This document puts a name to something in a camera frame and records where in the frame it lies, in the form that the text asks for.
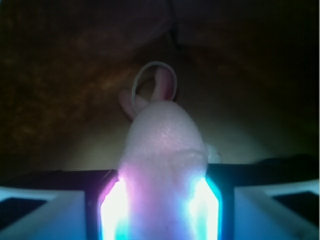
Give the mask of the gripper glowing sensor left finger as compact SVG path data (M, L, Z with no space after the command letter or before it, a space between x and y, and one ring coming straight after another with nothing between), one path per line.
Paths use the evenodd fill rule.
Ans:
M116 174L26 174L0 185L3 240L115 240L126 212Z

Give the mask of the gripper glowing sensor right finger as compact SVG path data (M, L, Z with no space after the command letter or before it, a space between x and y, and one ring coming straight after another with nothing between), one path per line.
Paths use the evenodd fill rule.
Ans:
M201 240L317 240L320 170L313 159L210 164L189 204Z

